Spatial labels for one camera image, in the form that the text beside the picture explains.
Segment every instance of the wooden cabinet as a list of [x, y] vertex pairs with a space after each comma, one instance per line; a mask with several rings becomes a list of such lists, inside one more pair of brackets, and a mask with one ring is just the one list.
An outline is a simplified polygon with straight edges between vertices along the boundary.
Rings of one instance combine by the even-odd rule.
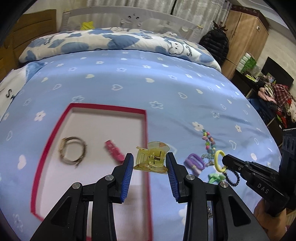
[[232, 79], [235, 69], [236, 69], [236, 65], [234, 63], [232, 63], [231, 61], [229, 61], [228, 59], [225, 60], [224, 64], [221, 66], [221, 71], [222, 74], [229, 80]]
[[247, 52], [252, 54], [256, 61], [259, 59], [262, 49], [266, 43], [267, 37], [268, 32], [266, 31], [260, 20], [257, 19], [256, 30], [253, 33], [253, 38], [247, 48]]
[[221, 66], [222, 74], [228, 79], [232, 78], [239, 61], [246, 52], [258, 60], [268, 37], [268, 31], [260, 20], [263, 17], [260, 12], [250, 11], [250, 9], [246, 11], [246, 8], [238, 8], [235, 5], [233, 9], [235, 10], [230, 10], [225, 23], [229, 51]]
[[237, 28], [241, 14], [241, 12], [232, 11], [232, 13], [228, 15], [225, 25], [227, 27], [226, 36], [229, 43], [231, 42], [232, 36], [234, 35], [234, 32]]

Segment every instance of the white bed headboard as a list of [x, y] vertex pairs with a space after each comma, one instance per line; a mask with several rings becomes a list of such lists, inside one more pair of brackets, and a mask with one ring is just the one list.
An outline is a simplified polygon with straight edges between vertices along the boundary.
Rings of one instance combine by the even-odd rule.
[[190, 40], [190, 37], [194, 30], [202, 29], [202, 26], [195, 25], [190, 21], [184, 20], [182, 18], [157, 12], [149, 9], [142, 9], [138, 7], [126, 7], [126, 6], [99, 6], [99, 7], [86, 7], [86, 8], [77, 8], [70, 11], [65, 11], [62, 16], [62, 23], [60, 31], [66, 30], [68, 21], [70, 17], [86, 15], [86, 14], [97, 14], [97, 13], [112, 13], [120, 16], [120, 26], [113, 27], [122, 27], [122, 28], [141, 28], [142, 23], [148, 19], [159, 19], [167, 21], [170, 23], [177, 24], [181, 27], [191, 29], [189, 36], [186, 36], [186, 39]]

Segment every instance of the blue bed sheet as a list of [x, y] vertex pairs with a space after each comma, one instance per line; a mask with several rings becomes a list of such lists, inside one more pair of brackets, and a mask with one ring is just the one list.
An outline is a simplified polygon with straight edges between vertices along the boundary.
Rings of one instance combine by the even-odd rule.
[[[145, 109], [149, 141], [169, 144], [180, 164], [191, 153], [206, 153], [205, 128], [217, 149], [278, 169], [279, 150], [260, 116], [214, 68], [138, 50], [77, 52], [39, 62], [46, 65], [24, 85], [0, 122], [0, 207], [22, 241], [40, 224], [30, 213], [40, 155], [71, 102]], [[21, 155], [26, 157], [23, 168]], [[208, 167], [200, 178], [207, 182], [213, 172]], [[150, 173], [150, 189], [154, 240], [182, 240], [185, 204], [176, 203], [166, 175]], [[251, 210], [260, 200], [244, 180], [234, 190]]]

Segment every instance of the white wall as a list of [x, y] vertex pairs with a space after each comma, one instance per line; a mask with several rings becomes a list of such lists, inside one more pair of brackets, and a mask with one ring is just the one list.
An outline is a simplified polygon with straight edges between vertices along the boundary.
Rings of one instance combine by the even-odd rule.
[[294, 79], [290, 92], [296, 96], [296, 45], [279, 32], [270, 29], [269, 36], [257, 61], [263, 67], [267, 57], [271, 57]]

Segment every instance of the pile of clothes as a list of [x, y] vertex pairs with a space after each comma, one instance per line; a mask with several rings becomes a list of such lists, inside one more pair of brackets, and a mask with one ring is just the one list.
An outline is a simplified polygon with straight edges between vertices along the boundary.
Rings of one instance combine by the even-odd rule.
[[265, 78], [257, 82], [259, 88], [258, 99], [249, 100], [257, 110], [265, 123], [268, 123], [274, 116], [288, 128], [288, 123], [296, 123], [296, 99], [290, 94], [286, 85], [272, 84]]

